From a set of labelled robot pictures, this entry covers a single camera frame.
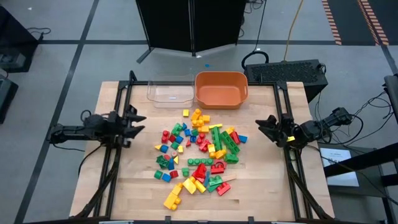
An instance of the white paper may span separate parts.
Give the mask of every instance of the white paper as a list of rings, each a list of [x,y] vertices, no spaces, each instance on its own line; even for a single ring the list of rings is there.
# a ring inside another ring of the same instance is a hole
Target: white paper
[[[325,158],[331,159],[335,162],[341,162],[351,158],[349,150],[340,149],[327,149],[320,148],[321,155]],[[322,158],[323,166],[332,165],[333,162]],[[333,177],[327,177],[328,185],[332,186],[347,186],[347,187],[359,187],[358,178],[355,172],[349,172],[346,174],[340,174]]]

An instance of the gray floor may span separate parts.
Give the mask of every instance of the gray floor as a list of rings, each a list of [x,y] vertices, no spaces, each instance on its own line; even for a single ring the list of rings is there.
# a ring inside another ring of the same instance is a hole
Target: gray floor
[[[0,0],[25,27],[50,27],[47,40],[78,40],[83,32],[93,0]],[[299,0],[268,0],[261,39],[286,40]],[[257,37],[261,9],[245,14],[242,39]],[[141,21],[134,1],[99,0],[88,40],[144,40]],[[297,19],[294,40],[333,40],[321,1],[306,0]],[[59,123],[80,124],[82,110],[94,110],[101,82],[125,80],[134,70],[139,80],[151,77],[198,73],[203,70],[237,70],[241,59],[253,45],[226,46],[200,52],[200,58],[169,50],[155,49],[141,64],[136,63],[147,49],[145,45],[85,45],[76,67]],[[283,59],[284,45],[260,45],[271,62]],[[50,124],[61,88],[69,71],[76,45],[40,45],[28,73],[10,74],[19,90],[6,122],[0,126],[0,222],[12,223],[37,160]],[[389,47],[398,60],[398,47]],[[338,106],[354,113],[370,97],[382,91],[383,77],[391,69],[380,47],[337,45],[291,45],[287,60],[318,58],[327,65],[329,85],[322,93],[321,116]],[[253,57],[248,63],[261,63]],[[316,101],[310,104],[313,113]],[[363,135],[374,131],[387,114],[384,108],[366,108],[360,114],[365,121]],[[351,134],[358,124],[351,127]],[[356,142],[355,146],[382,147],[398,140],[395,118],[378,133]],[[341,140],[344,135],[338,133]],[[67,147],[84,149],[84,142],[68,142]],[[25,222],[66,218],[77,181],[81,152],[50,147]],[[385,166],[392,173],[391,166]],[[394,198],[397,190],[390,189]],[[385,217],[381,200],[376,198],[332,195],[336,216],[342,220],[371,222]]]

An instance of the yellow cable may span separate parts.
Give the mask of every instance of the yellow cable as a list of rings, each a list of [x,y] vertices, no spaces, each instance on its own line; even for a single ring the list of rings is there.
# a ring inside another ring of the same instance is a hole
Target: yellow cable
[[[286,42],[286,50],[285,50],[284,61],[286,61],[287,48],[289,47],[290,35],[292,34],[292,29],[293,29],[294,23],[296,22],[297,16],[299,15],[299,12],[300,12],[300,9],[301,9],[301,7],[302,7],[302,5],[303,5],[303,2],[304,2],[304,0],[301,0],[300,5],[298,6],[298,9],[297,9],[296,15],[295,15],[295,17],[294,17],[294,19],[293,19],[292,26],[290,26],[289,36],[288,36],[287,42]]]

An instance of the blue object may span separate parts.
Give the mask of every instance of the blue object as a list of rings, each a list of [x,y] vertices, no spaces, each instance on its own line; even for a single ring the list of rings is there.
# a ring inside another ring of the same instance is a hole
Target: blue object
[[[239,140],[240,140],[241,142],[243,142],[243,143],[246,143],[246,141],[248,141],[248,137],[246,137],[246,136],[240,136],[240,135],[238,135],[238,138],[239,138]]]
[[[174,170],[174,160],[173,160],[173,158],[170,158],[170,161],[169,161],[169,170]]]
[[[162,146],[160,147],[160,151],[163,152],[163,153],[166,153],[168,149],[169,149],[169,147],[168,147],[168,146],[165,146],[165,145],[162,145]]]
[[[190,135],[191,135],[191,130],[186,129],[186,130],[184,131],[184,133],[185,133],[185,137],[190,136]]]
[[[209,179],[210,179],[210,171],[207,171],[205,182],[203,183],[203,186],[207,187],[207,185],[209,184]]]
[[[175,141],[177,142],[177,143],[179,143],[179,144],[181,144],[181,142],[184,140],[184,138],[183,137],[181,137],[181,136],[177,136],[176,138],[175,138]]]
[[[162,180],[166,181],[166,182],[170,182],[170,180],[172,179],[172,177],[168,174],[163,174],[162,176]]]
[[[191,142],[195,143],[197,141],[197,137],[196,136],[191,136]]]

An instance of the wooden table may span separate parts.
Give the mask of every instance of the wooden table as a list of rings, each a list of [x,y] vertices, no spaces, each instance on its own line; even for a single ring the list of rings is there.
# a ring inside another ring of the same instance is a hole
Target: wooden table
[[[95,113],[108,113],[113,109],[117,86],[118,82],[102,83]],[[295,122],[300,124],[311,119],[302,83],[288,83],[288,88]],[[161,132],[171,130],[175,123],[184,122],[190,127],[190,119],[182,116],[181,108],[155,108],[146,93],[146,86],[132,88],[131,104],[138,109],[139,115],[147,117],[139,123],[146,128],[132,140],[130,149],[122,151],[111,219],[164,220],[166,215],[170,215],[172,220],[247,221],[249,216],[254,216],[255,221],[294,221],[282,149],[268,140],[254,122],[255,119],[266,119],[270,114],[277,115],[272,87],[250,86],[249,97],[239,110],[203,110],[204,114],[211,116],[210,124],[223,123],[222,130],[234,126],[239,134],[249,139],[246,144],[239,145],[239,163],[228,165],[222,174],[238,176],[229,182],[229,192],[220,197],[215,191],[211,194],[196,191],[190,195],[183,189],[180,194],[182,202],[176,211],[165,208],[163,202],[174,185],[185,180],[181,168],[187,167],[188,158],[206,158],[208,154],[200,152],[193,145],[185,149],[180,156],[180,164],[176,165],[180,175],[178,179],[173,179],[169,184],[155,179],[154,172],[159,169],[155,160],[162,153],[154,146],[160,144]],[[190,115],[197,107],[194,103]],[[97,145],[97,142],[88,143],[86,154]],[[98,188],[103,157],[104,149],[100,149],[85,161],[70,215],[78,213]],[[334,216],[319,153],[305,148],[302,160],[309,191],[324,210]],[[305,217],[299,189],[297,195],[301,216]],[[106,199],[107,194],[104,195],[103,205]],[[104,208],[101,207],[101,214],[104,214]]]

